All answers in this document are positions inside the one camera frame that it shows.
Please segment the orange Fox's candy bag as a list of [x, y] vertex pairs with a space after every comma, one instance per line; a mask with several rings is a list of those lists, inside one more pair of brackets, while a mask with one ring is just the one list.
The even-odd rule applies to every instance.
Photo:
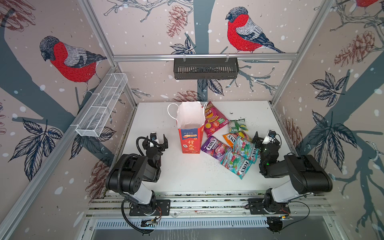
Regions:
[[223, 135], [223, 137], [224, 137], [224, 140], [227, 142], [227, 144], [231, 148], [234, 147], [234, 143], [238, 137], [241, 137], [242, 139], [246, 139], [249, 142], [252, 141], [252, 139], [244, 131], [240, 131], [237, 133], [228, 133], [228, 134]]

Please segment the red paper gift bag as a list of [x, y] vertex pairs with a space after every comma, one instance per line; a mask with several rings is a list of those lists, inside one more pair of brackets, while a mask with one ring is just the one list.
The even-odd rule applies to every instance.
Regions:
[[208, 103], [182, 102], [170, 103], [169, 116], [176, 121], [183, 154], [199, 154], [205, 128], [205, 109]]

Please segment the purple Fox's berries bag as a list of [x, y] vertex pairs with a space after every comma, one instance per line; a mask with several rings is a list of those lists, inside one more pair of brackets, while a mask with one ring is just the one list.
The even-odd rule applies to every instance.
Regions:
[[201, 150], [216, 160], [221, 161], [227, 152], [232, 151], [232, 148], [218, 140], [216, 137], [210, 136], [202, 145]]

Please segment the pink Lay's chips bag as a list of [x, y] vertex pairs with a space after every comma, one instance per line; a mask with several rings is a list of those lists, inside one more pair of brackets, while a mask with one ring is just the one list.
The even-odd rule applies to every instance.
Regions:
[[219, 111], [212, 102], [208, 102], [205, 108], [205, 128], [204, 131], [208, 137], [222, 129], [229, 123], [227, 117]]

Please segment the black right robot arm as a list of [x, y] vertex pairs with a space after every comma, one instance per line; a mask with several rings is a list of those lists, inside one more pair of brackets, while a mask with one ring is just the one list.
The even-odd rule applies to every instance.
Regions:
[[312, 155], [287, 154], [278, 161], [281, 143], [276, 132], [270, 131], [265, 138], [255, 133], [252, 143], [260, 149], [260, 173], [266, 179], [285, 176], [290, 179], [275, 188], [266, 190], [264, 198], [249, 199], [252, 215], [289, 214], [288, 203], [309, 194], [329, 193], [333, 189], [331, 178]]

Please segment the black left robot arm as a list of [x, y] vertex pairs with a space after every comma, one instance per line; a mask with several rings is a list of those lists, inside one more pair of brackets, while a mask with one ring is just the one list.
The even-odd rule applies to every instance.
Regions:
[[154, 191], [143, 182], [156, 183], [161, 175], [162, 155], [168, 139], [159, 143], [157, 133], [138, 137], [138, 154], [123, 154], [106, 178], [106, 189], [118, 193], [130, 203], [130, 216], [161, 216], [169, 201], [158, 201]]

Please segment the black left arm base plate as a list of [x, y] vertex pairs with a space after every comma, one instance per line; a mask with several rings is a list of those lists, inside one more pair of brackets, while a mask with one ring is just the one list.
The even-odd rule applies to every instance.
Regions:
[[148, 205], [132, 205], [130, 217], [168, 216], [170, 214], [170, 200], [151, 201]]

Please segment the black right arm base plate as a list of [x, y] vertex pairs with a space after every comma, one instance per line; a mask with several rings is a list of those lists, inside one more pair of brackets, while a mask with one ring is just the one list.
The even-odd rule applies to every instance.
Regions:
[[251, 215], [290, 215], [291, 211], [287, 203], [267, 203], [261, 198], [248, 199], [246, 209], [250, 210]]

